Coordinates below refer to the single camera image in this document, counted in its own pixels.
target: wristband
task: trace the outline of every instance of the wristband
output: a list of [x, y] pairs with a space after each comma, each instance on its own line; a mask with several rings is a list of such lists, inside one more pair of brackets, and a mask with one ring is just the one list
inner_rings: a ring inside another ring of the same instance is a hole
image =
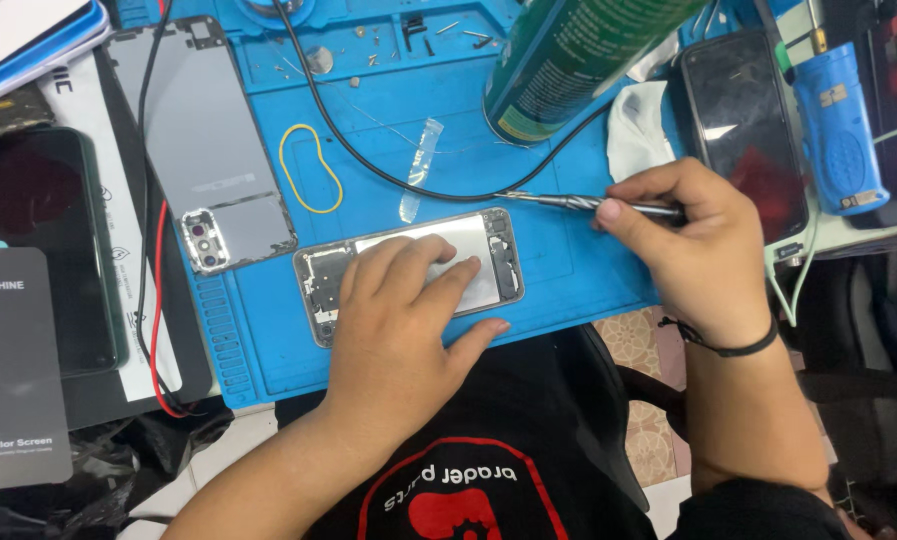
[[749, 345], [748, 347], [740, 347], [738, 349], [716, 349], [708, 344], [706, 344], [705, 339], [702, 338], [702, 335], [698, 333], [696, 329], [683, 323], [682, 321], [675, 321], [669, 319], [668, 317], [662, 317], [661, 322], [658, 323], [659, 328], [664, 328], [668, 325], [675, 325], [679, 329], [679, 334], [682, 335], [682, 339], [685, 341], [690, 341], [696, 345], [701, 345], [706, 349], [713, 351], [719, 357], [723, 359], [733, 359], [737, 357], [747, 357], [748, 355], [754, 355], [760, 351], [764, 351], [771, 345], [775, 338], [778, 337], [778, 323], [775, 322], [775, 317], [772, 317], [772, 327], [768, 328], [768, 334], [758, 340], [756, 343]]

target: hand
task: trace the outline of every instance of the hand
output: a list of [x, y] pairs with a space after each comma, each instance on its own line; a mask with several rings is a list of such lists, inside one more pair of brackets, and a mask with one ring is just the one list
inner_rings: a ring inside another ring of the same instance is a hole
[[[652, 272], [673, 314], [706, 343], [747, 347], [771, 325], [762, 234], [754, 203], [696, 159], [654, 167], [606, 189], [596, 222]], [[658, 225], [624, 201], [671, 198], [685, 206], [679, 231]]]
[[445, 326], [481, 262], [471, 257], [424, 282], [432, 263], [456, 252], [435, 234], [389, 238], [359, 253], [342, 280], [328, 393], [319, 409], [358, 436], [353, 440], [385, 449], [385, 459], [442, 408], [491, 340], [511, 326], [485, 319], [444, 348]]

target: phone screen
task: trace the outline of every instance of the phone screen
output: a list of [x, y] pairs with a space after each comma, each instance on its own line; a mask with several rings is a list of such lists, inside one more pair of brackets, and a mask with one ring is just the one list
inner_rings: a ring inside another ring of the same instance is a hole
[[804, 227], [804, 184], [792, 151], [778, 68], [760, 32], [689, 49], [682, 72], [706, 164], [758, 208], [765, 243]]
[[84, 170], [82, 141], [70, 129], [0, 137], [0, 240], [48, 259], [63, 377], [117, 362]]

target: yellow rubber band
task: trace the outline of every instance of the yellow rubber band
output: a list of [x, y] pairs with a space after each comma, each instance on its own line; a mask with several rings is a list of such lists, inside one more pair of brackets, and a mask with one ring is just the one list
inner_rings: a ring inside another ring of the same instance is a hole
[[[328, 171], [328, 174], [331, 175], [335, 180], [335, 184], [338, 185], [338, 201], [335, 201], [335, 205], [327, 210], [316, 210], [308, 205], [307, 202], [304, 202], [301, 199], [301, 195], [298, 194], [298, 189], [295, 187], [295, 181], [292, 180], [292, 175], [288, 174], [288, 167], [285, 166], [285, 141], [288, 139], [288, 136], [292, 134], [294, 130], [297, 129], [305, 129], [312, 132], [312, 135], [315, 136], [315, 145], [319, 149], [319, 161], [322, 162], [322, 166]], [[315, 132], [315, 128], [307, 125], [307, 124], [296, 124], [291, 128], [285, 131], [285, 134], [281, 136], [281, 142], [278, 143], [278, 162], [281, 164], [281, 170], [285, 171], [285, 177], [288, 178], [288, 184], [291, 185], [292, 191], [295, 191], [295, 198], [298, 199], [298, 202], [301, 203], [306, 210], [315, 214], [328, 214], [335, 211], [335, 209], [341, 205], [342, 203], [342, 183], [338, 180], [338, 177], [335, 176], [335, 172], [331, 170], [331, 167], [328, 166], [328, 163], [325, 162], [324, 157], [322, 157], [322, 141], [319, 140], [319, 134]]]

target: spray can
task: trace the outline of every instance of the spray can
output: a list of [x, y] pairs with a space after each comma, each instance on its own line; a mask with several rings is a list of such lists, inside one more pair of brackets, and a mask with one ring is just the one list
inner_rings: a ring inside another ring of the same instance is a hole
[[526, 0], [485, 86], [491, 129], [516, 144], [550, 138], [705, 4]]

